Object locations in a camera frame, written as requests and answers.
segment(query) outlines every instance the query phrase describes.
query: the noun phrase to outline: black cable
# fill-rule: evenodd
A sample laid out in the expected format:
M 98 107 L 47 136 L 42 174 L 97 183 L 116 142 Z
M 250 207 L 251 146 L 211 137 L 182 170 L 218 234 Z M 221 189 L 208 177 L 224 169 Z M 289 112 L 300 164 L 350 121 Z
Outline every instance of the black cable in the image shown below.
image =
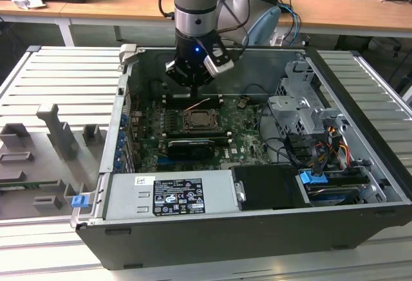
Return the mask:
M 262 141 L 263 141 L 263 143 L 265 143 L 265 145 L 268 147 L 268 149 L 270 149 L 271 151 L 273 151 L 273 152 L 276 152 L 276 154 L 279 154 L 279 155 L 281 155 L 282 157 L 285 157 L 287 160 L 289 160 L 290 162 L 291 162 L 291 164 L 294 164 L 294 162 L 289 158 L 289 156 L 287 155 L 287 154 L 285 154 L 285 153 L 283 153 L 283 152 L 281 152 L 280 151 L 280 149 L 276 149 L 276 148 L 273 148 L 272 146 L 270 146 L 268 143 L 267 143 L 267 141 L 270 141 L 270 140 L 279 140 L 279 138 L 267 138 L 267 139 L 264 139 L 263 137 L 262 137 L 262 133 L 261 133 L 261 130 L 260 130 L 260 126 L 261 126 L 261 121 L 262 121 L 262 117 L 263 117 L 263 112 L 265 111 L 265 109 L 268 107 L 268 104 L 266 103 L 266 105 L 261 109 L 261 111 L 260 111 L 260 114 L 259 114 L 259 119 L 258 119 L 258 121 L 257 121 L 257 133 L 259 134 L 259 136 L 260 136 L 260 138 L 262 139 Z
M 299 31 L 301 30 L 301 26 L 302 26 L 302 19 L 301 19 L 301 16 L 295 12 L 295 10 L 294 10 L 294 8 L 293 8 L 293 6 L 292 6 L 292 0 L 289 0 L 289 7 L 290 7 L 290 10 L 293 12 L 293 13 L 290 13 L 290 15 L 292 16 L 292 25 L 291 25 L 291 27 L 289 28 L 289 30 L 288 30 L 288 32 L 286 33 L 286 35 L 285 35 L 285 37 L 283 38 L 283 40 L 286 41 L 286 42 L 289 43 L 289 44 L 292 44 L 292 43 L 295 41 L 295 38 L 293 38 L 293 40 L 291 40 L 291 41 L 287 41 L 286 38 L 289 37 L 290 33 L 291 33 L 292 30 L 294 29 L 294 26 L 295 26 L 295 16 L 297 17 L 296 37 L 299 35 Z
M 162 0 L 158 0 L 158 6 L 159 6 L 159 11 L 160 11 L 160 13 L 164 16 L 164 17 L 166 17 L 166 18 L 168 18 L 168 17 L 172 17 L 172 19 L 173 19 L 173 13 L 174 12 L 171 12 L 171 13 L 165 13 L 164 11 L 163 11 L 163 7 L 162 7 Z
M 256 87 L 262 89 L 262 91 L 263 91 L 264 93 L 266 93 L 268 96 L 270 96 L 270 93 L 268 93 L 268 91 L 267 91 L 265 88 L 263 88 L 262 85 L 255 84 L 255 83 L 251 83 L 251 84 L 249 84 L 248 86 L 246 86 L 241 94 L 245 95 L 247 89 L 248 89 L 249 87 L 252 87 L 252 86 L 256 86 Z
M 244 25 L 246 25 L 249 18 L 250 18 L 250 0 L 247 0 L 247 16 L 246 16 L 245 21 L 243 21 L 241 24 L 238 24 L 237 26 L 220 29 L 220 30 L 217 31 L 217 33 L 232 32 L 234 30 L 237 30 L 237 29 L 243 27 Z
M 405 55 L 405 57 L 402 59 L 402 61 L 398 64 L 398 66 L 396 67 L 396 69 L 394 70 L 394 72 L 392 72 L 391 76 L 389 77 L 388 83 L 390 83 L 392 81 L 392 78 L 395 76 L 395 74 L 397 73 L 397 71 L 399 70 L 399 68 L 401 67 L 401 65 L 404 64 L 405 60 L 409 57 L 409 55 L 412 53 L 412 48 L 411 50 Z
M 223 5 L 225 6 L 225 8 L 227 9 L 227 11 L 231 14 L 231 16 L 234 18 L 234 20 L 237 22 L 238 25 L 241 25 L 238 17 L 236 16 L 236 14 L 229 8 L 229 6 L 227 5 L 227 3 L 224 0 L 220 0 L 221 3 L 223 3 Z M 246 35 L 246 41 L 242 46 L 242 49 L 239 52 L 239 57 L 245 52 L 247 46 L 249 45 L 249 34 L 247 33 L 244 25 L 241 26 L 241 29 L 243 30 L 243 33 Z

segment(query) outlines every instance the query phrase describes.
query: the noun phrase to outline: warning label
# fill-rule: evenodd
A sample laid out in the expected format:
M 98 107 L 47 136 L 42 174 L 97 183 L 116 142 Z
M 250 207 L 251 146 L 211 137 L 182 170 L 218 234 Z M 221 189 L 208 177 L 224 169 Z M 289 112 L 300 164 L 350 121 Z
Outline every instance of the warning label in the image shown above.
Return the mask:
M 190 213 L 205 213 L 205 198 L 200 178 L 154 181 L 155 216 Z

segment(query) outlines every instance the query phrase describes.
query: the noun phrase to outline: aluminum profile table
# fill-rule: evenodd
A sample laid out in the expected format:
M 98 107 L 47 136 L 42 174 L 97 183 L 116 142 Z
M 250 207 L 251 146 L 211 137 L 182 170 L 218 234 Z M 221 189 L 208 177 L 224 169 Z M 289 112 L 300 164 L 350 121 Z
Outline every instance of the aluminum profile table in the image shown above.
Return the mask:
M 62 113 L 62 115 L 76 116 L 74 115 L 74 110 L 78 109 L 81 115 L 84 114 L 84 116 L 88 114 L 107 117 L 107 120 L 103 120 L 103 118 L 99 119 L 101 119 L 102 127 L 105 126 L 105 123 L 108 125 L 110 111 L 97 113 L 93 108 L 87 107 L 87 111 L 90 112 L 87 113 L 84 107 L 89 103 L 85 103 L 82 98 L 86 95 L 90 96 L 92 101 L 89 100 L 88 102 L 92 102 L 95 106 L 102 105 L 102 99 L 100 97 L 111 98 L 110 93 L 91 93 L 90 90 L 85 90 L 84 88 L 88 87 L 93 90 L 96 87 L 111 87 L 109 84 L 102 84 L 103 82 L 101 80 L 105 78 L 116 78 L 118 76 L 117 66 L 115 66 L 115 63 L 109 66 L 112 63 L 105 62 L 107 66 L 102 68 L 110 69 L 100 69 L 100 71 L 96 71 L 94 69 L 80 70 L 79 64 L 82 65 L 80 68 L 90 68 L 94 62 L 90 62 L 90 60 L 86 62 L 85 57 L 87 57 L 87 55 L 89 55 L 88 57 L 95 58 L 113 58 L 117 56 L 118 49 L 76 48 L 68 50 L 66 48 L 67 53 L 62 52 L 62 50 L 64 50 L 64 48 L 43 47 L 38 52 L 47 54 L 48 59 L 52 56 L 60 57 L 60 62 L 51 62 L 51 60 L 45 62 L 45 58 L 40 58 L 45 55 L 26 54 L 6 79 L 6 82 L 2 85 L 2 89 L 0 89 L 0 91 L 3 92 L 3 97 L 0 99 L 0 109 L 5 111 L 9 103 L 11 106 L 23 105 L 25 103 L 17 103 L 18 100 L 22 99 L 31 100 L 35 97 L 51 97 L 50 94 L 44 94 L 48 90 L 47 87 L 54 87 L 55 89 L 59 87 L 59 89 L 61 89 L 63 82 L 49 81 L 48 79 L 65 80 L 67 81 L 65 83 L 72 85 L 69 87 L 73 87 L 74 85 L 74 87 L 78 88 L 78 93 L 75 95 L 77 98 L 74 98 L 74 100 L 76 100 L 75 102 L 78 103 L 73 105 L 72 112 Z M 358 105 L 361 106 L 369 117 L 372 117 L 371 120 L 375 126 L 382 126 L 383 129 L 381 128 L 379 131 L 382 132 L 382 135 L 385 136 L 388 143 L 393 145 L 393 149 L 400 149 L 397 144 L 407 141 L 405 140 L 406 136 L 402 138 L 402 141 L 394 140 L 396 140 L 397 136 L 402 137 L 403 131 L 411 132 L 412 122 L 409 121 L 409 118 L 405 118 L 402 115 L 405 114 L 409 116 L 409 112 L 406 108 L 397 104 L 399 97 L 396 96 L 391 89 L 388 89 L 384 82 L 381 82 L 382 79 L 378 74 L 367 64 L 364 64 L 361 58 L 352 57 L 348 52 L 321 51 L 320 53 L 332 69 L 335 69 L 335 71 L 341 70 L 338 72 L 339 78 L 348 90 L 351 91 L 352 97 L 358 101 Z M 25 86 L 22 86 L 18 84 L 21 78 L 36 78 L 38 82 L 36 83 L 37 85 L 34 85 L 33 82 L 26 82 Z M 75 83 L 78 79 L 87 80 L 83 81 L 83 85 L 76 85 Z M 24 95 L 22 91 L 28 88 L 21 90 L 17 87 L 30 87 L 32 91 L 37 91 L 37 95 Z M 54 95 L 58 96 L 59 99 L 56 100 L 59 100 L 59 105 L 61 106 L 65 105 L 64 97 L 72 94 L 74 89 L 67 89 L 65 92 L 66 94 L 61 91 L 59 95 Z M 10 101 L 4 103 L 3 99 L 13 99 L 14 103 L 11 104 Z M 382 112 L 400 113 L 393 114 L 395 117 L 387 116 L 390 119 L 379 120 L 378 118 Z M 13 115 L 8 114 L 1 118 L 11 119 L 10 117 L 12 116 Z M 33 118 L 33 115 L 28 113 L 26 116 L 21 117 Z M 76 124 L 78 117 L 70 119 Z M 385 125 L 392 127 L 397 126 L 401 129 L 385 129 L 387 128 Z M 80 128 L 80 125 L 74 125 L 73 127 Z M 41 131 L 44 129 L 42 125 L 36 123 L 30 128 L 32 128 L 33 131 Z M 252 258 L 177 267 L 108 271 L 102 268 L 96 256 L 90 252 L 88 247 L 83 244 L 73 229 L 70 228 L 69 218 L 69 216 L 58 216 L 3 221 L 0 224 L 0 276 L 9 276 L 8 280 L 13 281 L 55 281 L 73 280 L 74 278 L 80 280 L 93 278 L 99 280 L 139 281 L 412 280 L 412 223 L 403 227 L 385 229 L 358 248 L 352 250 Z M 189 248 L 192 252 L 199 251 L 196 250 L 195 245 L 191 244 L 185 244 L 182 247 Z
M 107 129 L 122 74 L 118 52 L 49 46 L 26 52 L 0 87 L 0 128 L 17 122 L 28 132 L 47 131 L 36 111 L 42 103 L 55 103 L 72 131 L 89 123 Z

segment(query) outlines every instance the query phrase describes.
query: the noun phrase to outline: metal bracket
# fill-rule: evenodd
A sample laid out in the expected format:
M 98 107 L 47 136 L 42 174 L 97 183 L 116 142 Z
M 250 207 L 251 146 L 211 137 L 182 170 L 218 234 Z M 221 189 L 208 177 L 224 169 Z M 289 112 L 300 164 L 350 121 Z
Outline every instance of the metal bracket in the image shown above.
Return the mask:
M 246 201 L 246 193 L 245 188 L 243 188 L 243 183 L 241 181 L 235 182 L 234 190 L 236 192 L 236 199 L 238 202 L 244 203 Z
M 145 50 L 138 48 L 136 44 L 123 44 L 120 47 L 120 53 L 118 57 L 120 59 L 120 64 L 125 66 L 131 64 L 137 60 L 137 55 L 139 53 L 144 53 Z
M 307 61 L 289 62 L 285 67 L 285 72 L 290 81 L 293 82 L 311 82 L 314 77 L 314 71 Z

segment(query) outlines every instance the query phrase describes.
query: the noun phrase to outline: wooden desk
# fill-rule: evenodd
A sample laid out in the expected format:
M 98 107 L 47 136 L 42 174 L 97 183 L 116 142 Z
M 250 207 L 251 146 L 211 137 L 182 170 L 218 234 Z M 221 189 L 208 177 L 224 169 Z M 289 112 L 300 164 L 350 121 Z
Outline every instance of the wooden desk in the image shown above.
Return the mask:
M 163 0 L 163 8 L 173 11 L 173 0 Z M 61 10 L 61 16 L 170 21 L 160 14 L 158 0 L 87 0 L 86 3 L 67 3 Z
M 73 46 L 71 24 L 108 26 L 173 27 L 162 17 L 158 0 L 87 0 L 83 4 L 51 3 L 48 8 L 24 11 L 9 1 L 0 1 L 5 21 L 58 24 L 64 42 Z M 412 37 L 412 5 L 381 0 L 292 0 L 302 18 L 301 32 L 381 37 Z M 163 1 L 172 11 L 173 0 Z M 287 31 L 291 16 L 283 14 L 277 32 Z
M 390 35 L 412 34 L 412 5 L 382 0 L 292 0 L 302 18 L 302 32 Z M 290 24 L 283 14 L 279 25 Z

